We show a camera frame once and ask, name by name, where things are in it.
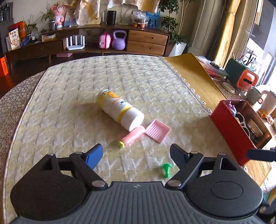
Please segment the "green plastic toy piece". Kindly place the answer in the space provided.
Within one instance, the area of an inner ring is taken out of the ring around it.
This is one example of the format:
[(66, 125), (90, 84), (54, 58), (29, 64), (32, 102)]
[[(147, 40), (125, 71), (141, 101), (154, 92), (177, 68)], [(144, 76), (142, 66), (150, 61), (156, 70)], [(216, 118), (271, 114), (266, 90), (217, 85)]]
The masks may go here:
[(164, 171), (164, 178), (169, 178), (170, 177), (170, 169), (172, 167), (172, 164), (171, 163), (164, 163), (161, 167)]

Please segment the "white frame sunglasses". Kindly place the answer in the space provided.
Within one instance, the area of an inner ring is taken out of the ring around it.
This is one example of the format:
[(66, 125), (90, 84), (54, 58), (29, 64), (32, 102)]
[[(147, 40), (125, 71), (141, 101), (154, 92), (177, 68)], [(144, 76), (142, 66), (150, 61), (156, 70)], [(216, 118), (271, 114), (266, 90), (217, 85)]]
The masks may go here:
[(251, 138), (251, 134), (250, 134), (250, 131), (249, 131), (249, 129), (248, 129), (246, 123), (245, 123), (244, 116), (240, 112), (236, 112), (235, 118), (239, 122), (240, 126), (242, 127), (244, 132), (247, 134), (247, 136), (249, 138)]

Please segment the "pink tube with yellow cap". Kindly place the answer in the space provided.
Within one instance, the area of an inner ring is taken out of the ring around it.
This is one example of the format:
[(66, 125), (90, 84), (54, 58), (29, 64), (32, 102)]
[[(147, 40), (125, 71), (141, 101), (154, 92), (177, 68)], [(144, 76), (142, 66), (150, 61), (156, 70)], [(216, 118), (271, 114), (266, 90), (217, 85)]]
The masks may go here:
[(123, 137), (119, 142), (118, 145), (120, 148), (125, 148), (130, 143), (135, 141), (139, 138), (142, 134), (145, 133), (145, 128), (143, 126), (138, 126), (130, 131), (125, 137)]

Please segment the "purple toy figure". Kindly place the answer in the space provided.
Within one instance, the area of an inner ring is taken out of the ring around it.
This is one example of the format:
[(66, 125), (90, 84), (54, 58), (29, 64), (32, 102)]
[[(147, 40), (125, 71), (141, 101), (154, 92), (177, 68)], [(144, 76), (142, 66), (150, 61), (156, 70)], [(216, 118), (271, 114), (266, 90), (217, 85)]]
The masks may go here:
[(235, 117), (237, 110), (236, 110), (235, 106), (231, 103), (231, 101), (225, 102), (225, 106), (230, 111), (230, 113)]

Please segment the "white and yellow bottle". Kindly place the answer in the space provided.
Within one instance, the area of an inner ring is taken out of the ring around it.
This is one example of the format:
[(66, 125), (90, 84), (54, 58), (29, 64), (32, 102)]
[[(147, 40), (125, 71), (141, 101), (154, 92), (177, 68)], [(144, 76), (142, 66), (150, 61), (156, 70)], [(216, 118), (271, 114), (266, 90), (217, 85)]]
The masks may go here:
[(97, 94), (96, 103), (108, 116), (129, 132), (144, 121), (144, 113), (108, 89)]

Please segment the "grey ceramic mug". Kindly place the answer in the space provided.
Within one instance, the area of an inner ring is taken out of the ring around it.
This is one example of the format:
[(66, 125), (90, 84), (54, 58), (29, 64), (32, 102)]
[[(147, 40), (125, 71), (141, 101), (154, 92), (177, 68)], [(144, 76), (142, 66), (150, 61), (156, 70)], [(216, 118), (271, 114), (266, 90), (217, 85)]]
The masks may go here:
[(259, 92), (254, 86), (251, 86), (250, 89), (248, 90), (248, 93), (246, 95), (246, 98), (249, 103), (255, 104), (258, 102), (259, 104), (262, 104), (263, 99), (262, 99), (262, 94)]

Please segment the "cream quilted table mat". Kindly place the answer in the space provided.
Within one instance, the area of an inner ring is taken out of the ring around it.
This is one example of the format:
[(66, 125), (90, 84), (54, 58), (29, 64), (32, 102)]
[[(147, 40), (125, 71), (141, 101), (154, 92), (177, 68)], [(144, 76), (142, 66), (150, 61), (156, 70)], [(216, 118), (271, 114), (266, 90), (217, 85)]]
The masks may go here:
[[(127, 134), (96, 104), (108, 89), (144, 113), (143, 124), (157, 119), (171, 128), (162, 143), (143, 135), (126, 148)], [(4, 176), (4, 221), (16, 217), (13, 186), (47, 153), (68, 157), (103, 146), (95, 172), (112, 181), (165, 181), (162, 165), (172, 163), (173, 143), (207, 157), (231, 150), (210, 119), (211, 110), (194, 94), (178, 70), (161, 57), (109, 55), (69, 61), (48, 68), (19, 121)]]

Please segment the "clear drinking glass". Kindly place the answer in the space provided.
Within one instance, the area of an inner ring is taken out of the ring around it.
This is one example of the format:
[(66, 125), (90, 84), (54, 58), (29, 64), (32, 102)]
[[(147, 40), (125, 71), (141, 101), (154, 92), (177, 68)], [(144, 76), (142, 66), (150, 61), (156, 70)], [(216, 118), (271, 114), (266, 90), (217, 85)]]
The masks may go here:
[(245, 82), (239, 91), (239, 96), (245, 98), (250, 88), (251, 84)]

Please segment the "white round lid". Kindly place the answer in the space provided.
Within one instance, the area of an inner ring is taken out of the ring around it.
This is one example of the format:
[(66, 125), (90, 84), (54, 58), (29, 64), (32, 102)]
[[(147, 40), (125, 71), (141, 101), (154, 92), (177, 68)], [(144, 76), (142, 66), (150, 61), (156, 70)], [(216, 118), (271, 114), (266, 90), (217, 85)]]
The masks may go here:
[(230, 93), (234, 94), (235, 89), (228, 83), (228, 82), (223, 82), (222, 86)]

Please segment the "white wifi router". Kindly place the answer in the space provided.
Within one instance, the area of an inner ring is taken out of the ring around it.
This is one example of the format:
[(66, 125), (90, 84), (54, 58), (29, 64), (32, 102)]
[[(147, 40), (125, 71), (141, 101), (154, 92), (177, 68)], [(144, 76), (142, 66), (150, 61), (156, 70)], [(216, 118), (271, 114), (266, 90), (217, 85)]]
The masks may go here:
[(83, 35), (73, 35), (66, 38), (66, 49), (81, 50), (85, 48), (85, 36)]

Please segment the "purple kettlebell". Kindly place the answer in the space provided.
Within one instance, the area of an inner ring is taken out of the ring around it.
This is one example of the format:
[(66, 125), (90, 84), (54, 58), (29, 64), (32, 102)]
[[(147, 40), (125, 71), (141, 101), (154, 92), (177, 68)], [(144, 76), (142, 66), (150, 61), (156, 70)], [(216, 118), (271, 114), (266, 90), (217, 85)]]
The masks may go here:
[[(123, 34), (123, 38), (119, 38), (119, 37), (116, 37), (116, 34)], [(125, 43), (125, 39), (126, 39), (126, 36), (127, 36), (127, 32), (124, 31), (124, 30), (115, 30), (113, 32), (113, 41), (111, 43), (112, 45), (112, 48), (115, 49), (115, 50), (124, 50), (125, 49), (125, 46), (126, 46), (126, 43)]]

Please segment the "wooden tv cabinet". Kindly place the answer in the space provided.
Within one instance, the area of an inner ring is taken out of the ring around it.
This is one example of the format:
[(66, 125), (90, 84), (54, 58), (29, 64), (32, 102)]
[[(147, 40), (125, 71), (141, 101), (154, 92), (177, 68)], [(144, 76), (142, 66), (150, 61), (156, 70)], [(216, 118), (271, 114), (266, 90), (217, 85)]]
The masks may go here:
[[(108, 49), (101, 49), (98, 43), (98, 36), (106, 32), (113, 34), (115, 31), (125, 31), (125, 48), (117, 50), (113, 47)], [(17, 48), (5, 53), (5, 59), (8, 63), (18, 60), (34, 59), (36, 57), (49, 57), (59, 53), (100, 53), (102, 55), (107, 53), (116, 54), (138, 54), (138, 55), (153, 55), (164, 56), (168, 45), (168, 34), (153, 28), (135, 28), (131, 25), (84, 25), (60, 28), (53, 31), (42, 33), (42, 39), (55, 34), (53, 41), (27, 44), (24, 47)], [(66, 40), (73, 42), (75, 36), (87, 35), (92, 40), (86, 37), (86, 44), (83, 49), (68, 50)]]

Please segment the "potted green tree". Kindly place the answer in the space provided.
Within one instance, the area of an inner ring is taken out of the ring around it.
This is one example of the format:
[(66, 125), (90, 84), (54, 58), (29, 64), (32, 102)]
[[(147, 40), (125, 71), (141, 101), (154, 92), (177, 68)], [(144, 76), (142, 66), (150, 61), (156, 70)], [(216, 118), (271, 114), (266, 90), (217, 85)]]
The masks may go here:
[(187, 7), (192, 1), (180, 2), (182, 3), (180, 22), (172, 16), (172, 13), (178, 14), (179, 11), (179, 3), (177, 0), (163, 0), (159, 3), (159, 9), (161, 12), (164, 13), (165, 11), (168, 11), (168, 16), (162, 17), (161, 22), (161, 26), (169, 36), (169, 43), (173, 46), (168, 57), (180, 56), (188, 45), (188, 39), (181, 35), (181, 29), (184, 25)]

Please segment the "black cylindrical speaker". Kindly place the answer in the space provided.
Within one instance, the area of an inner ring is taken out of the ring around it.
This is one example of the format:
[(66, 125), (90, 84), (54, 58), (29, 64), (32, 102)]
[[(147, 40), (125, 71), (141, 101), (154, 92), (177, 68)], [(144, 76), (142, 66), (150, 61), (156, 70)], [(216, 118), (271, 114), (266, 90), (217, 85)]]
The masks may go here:
[(116, 23), (116, 11), (107, 11), (107, 25), (115, 25)]

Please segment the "pink plush doll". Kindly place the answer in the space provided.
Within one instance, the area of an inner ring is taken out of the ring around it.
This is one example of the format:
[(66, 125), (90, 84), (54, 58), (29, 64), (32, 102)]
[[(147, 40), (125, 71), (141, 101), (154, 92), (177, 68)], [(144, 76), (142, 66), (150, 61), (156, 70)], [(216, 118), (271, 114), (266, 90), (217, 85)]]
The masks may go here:
[(51, 7), (54, 14), (54, 20), (56, 22), (56, 28), (62, 28), (64, 23), (64, 10), (66, 6), (62, 2), (58, 2), (56, 5)]

